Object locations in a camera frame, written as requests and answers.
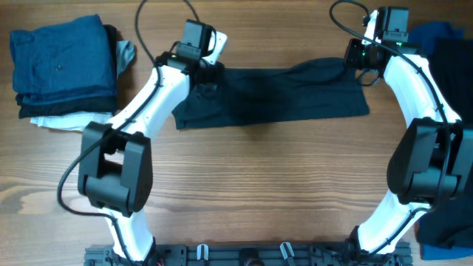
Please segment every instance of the wood grain surface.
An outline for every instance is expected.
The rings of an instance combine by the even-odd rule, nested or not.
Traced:
[[[447,20],[473,32],[473,1],[366,0],[410,8],[410,26]],[[343,57],[351,38],[335,26],[332,1],[199,0],[200,18],[229,37],[227,67],[282,68],[313,58]],[[18,119],[12,91],[9,31],[33,30],[98,13],[137,44],[138,1],[0,0],[0,265],[81,265],[84,248],[112,242],[103,219],[65,213],[55,201],[61,174],[79,153],[81,136],[40,129]],[[178,0],[152,1],[140,28],[154,55],[180,39],[188,8]],[[363,32],[360,9],[337,8],[340,21]],[[150,75],[137,62],[120,81],[126,105]],[[387,163],[406,129],[390,88],[364,90],[370,115],[176,131],[170,117],[153,144],[154,185],[146,205],[157,243],[224,244],[341,241],[363,222],[387,191]],[[65,186],[68,204],[92,210]],[[425,262],[412,232],[415,265],[472,265],[473,259]]]

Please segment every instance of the folded shirt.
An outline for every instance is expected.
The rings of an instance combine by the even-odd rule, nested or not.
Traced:
[[[118,41],[115,43],[114,47],[116,49],[117,75],[119,76],[135,59],[135,45],[131,41]],[[19,105],[23,104],[21,108],[23,111],[32,112],[35,109],[38,109],[38,113],[45,113],[46,111],[45,106],[28,106],[28,108],[25,108],[26,105],[21,103],[21,97],[19,97],[19,95],[16,97],[16,100]],[[94,110],[94,112],[75,112],[63,116],[33,117],[31,118],[31,123],[51,129],[82,131],[92,121],[96,123],[107,123],[108,120],[112,118],[112,114],[117,110],[117,99],[115,96],[112,96],[108,98],[99,97],[73,100],[68,103],[48,106],[47,111],[56,111],[56,113],[59,113],[67,110],[67,114],[69,114],[72,109],[81,111],[91,109]],[[100,109],[103,109],[104,113],[97,113],[100,112],[98,111]]]
[[[118,110],[117,97],[94,97],[87,99],[71,100],[66,103],[54,103],[32,106],[23,103],[22,95],[16,95],[16,103],[21,106],[18,116],[26,117],[60,116],[74,112],[111,112]]]
[[[10,32],[13,90],[29,105],[116,95],[116,70],[98,15]]]

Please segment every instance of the black cable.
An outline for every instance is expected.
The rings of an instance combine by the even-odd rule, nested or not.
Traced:
[[[356,83],[357,83],[359,86],[365,86],[365,87],[373,86],[373,85],[375,85],[375,84],[381,79],[381,75],[378,75],[378,77],[376,77],[374,80],[372,80],[369,84],[362,83],[362,82],[361,82],[361,79],[362,79],[368,72],[369,72],[369,69],[365,69],[365,70],[363,70],[363,72],[356,78]]]
[[[175,42],[172,44],[171,49],[169,49],[169,52],[172,52],[172,51],[174,50],[174,48],[175,48],[178,44],[180,44],[180,41],[175,41]]]
[[[138,7],[138,10],[136,10],[136,15],[135,15],[135,33],[136,33],[136,36],[138,37],[138,41],[140,42],[141,46],[143,47],[143,50],[145,50],[145,53],[148,55],[149,57],[149,60],[151,60],[151,62],[153,62],[153,67],[156,67],[155,66],[155,60],[154,60],[154,57],[153,55],[149,52],[148,50],[148,47],[146,47],[143,39],[141,38],[141,34],[140,34],[140,31],[138,29],[138,18],[140,17],[140,12],[141,12],[141,8],[143,8],[143,5],[146,3],[147,0],[142,0],[142,2],[140,3],[140,6]]]
[[[200,22],[200,19],[199,19],[199,16],[197,15],[197,12],[195,12],[195,9],[194,7],[192,7],[192,4],[191,2],[189,2],[189,0],[183,0],[187,6],[191,9],[192,13],[194,14],[194,17],[195,17],[195,20],[197,20],[198,22]]]
[[[432,212],[434,211],[440,201],[442,200],[443,198],[443,184],[445,182],[445,176],[446,176],[446,171],[447,171],[447,168],[448,168],[448,164],[449,164],[449,158],[450,158],[450,150],[451,150],[451,140],[450,140],[450,129],[449,129],[449,121],[447,120],[446,118],[446,115],[445,115],[445,112],[443,110],[443,104],[440,102],[440,99],[438,98],[438,95],[437,95],[437,92],[435,91],[435,88],[433,87],[432,83],[430,82],[430,80],[427,78],[426,74],[422,71],[422,68],[420,68],[419,66],[417,66],[414,62],[412,62],[410,59],[408,59],[405,55],[401,54],[400,52],[398,52],[397,50],[394,50],[388,46],[385,46],[383,44],[380,44],[378,43],[377,41],[375,40],[372,40],[370,38],[367,38],[359,33],[357,33],[356,31],[354,30],[351,30],[347,27],[345,27],[344,25],[342,25],[341,23],[339,23],[335,17],[333,16],[333,8],[337,5],[337,4],[340,4],[340,3],[350,3],[350,4],[355,4],[361,8],[364,9],[364,11],[366,12],[367,16],[369,17],[370,16],[370,12],[369,10],[367,9],[367,7],[365,7],[363,4],[361,3],[358,3],[357,1],[353,1],[353,0],[338,0],[336,1],[335,3],[332,4],[332,6],[330,7],[330,11],[329,11],[329,14],[330,14],[330,18],[332,19],[333,23],[335,23],[338,27],[340,27],[342,30],[348,32],[349,34],[351,35],[354,35],[360,39],[363,39],[365,41],[368,41],[370,42],[372,45],[377,45],[389,52],[391,52],[393,55],[397,55],[399,56],[400,58],[402,58],[403,60],[405,60],[408,64],[410,64],[415,70],[416,72],[421,75],[421,77],[423,78],[423,80],[427,83],[427,85],[429,86],[430,88],[430,91],[432,93],[432,96],[434,98],[434,101],[435,101],[435,104],[437,106],[437,111],[439,111],[440,113],[440,116],[442,118],[442,121],[443,121],[443,127],[444,127],[444,131],[445,131],[445,146],[444,146],[444,149],[445,149],[445,158],[444,158],[444,161],[443,161],[443,165],[442,165],[442,169],[440,171],[440,178],[438,180],[438,188],[437,188],[437,194],[434,198],[434,202],[432,203],[432,207],[430,209],[426,209],[426,208],[417,208],[415,209],[414,211],[411,212],[411,214],[409,215],[409,217],[403,222],[403,224],[397,229],[396,232],[394,232],[394,234],[388,238],[386,240],[385,243],[383,243],[382,245],[380,245],[378,248],[376,248],[373,252],[371,252],[370,254],[368,254],[368,258],[370,258],[371,256],[374,256],[377,254],[377,252],[379,252],[380,250],[382,250],[383,248],[385,248],[387,245],[389,245],[391,243],[392,240],[394,240],[401,232],[402,230],[409,224],[409,222],[414,218],[415,214],[419,211],[426,211],[426,212]]]

